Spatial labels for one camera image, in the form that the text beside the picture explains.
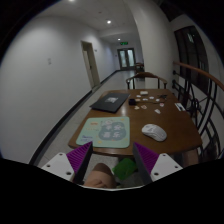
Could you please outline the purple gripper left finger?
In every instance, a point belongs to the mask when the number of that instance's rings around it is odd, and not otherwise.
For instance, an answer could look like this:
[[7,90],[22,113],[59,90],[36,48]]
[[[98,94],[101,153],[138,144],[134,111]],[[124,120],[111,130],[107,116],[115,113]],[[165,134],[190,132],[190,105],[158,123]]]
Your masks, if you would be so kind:
[[83,181],[92,152],[93,145],[91,142],[88,142],[66,154],[75,172],[74,182],[76,184],[80,184]]

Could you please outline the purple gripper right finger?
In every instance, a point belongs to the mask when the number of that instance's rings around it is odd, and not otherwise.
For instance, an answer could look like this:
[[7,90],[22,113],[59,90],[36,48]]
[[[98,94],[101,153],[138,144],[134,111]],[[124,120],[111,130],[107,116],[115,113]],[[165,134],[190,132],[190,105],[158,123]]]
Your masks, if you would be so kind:
[[159,155],[139,143],[133,144],[133,155],[143,184],[147,185],[151,183],[152,179],[150,174]]

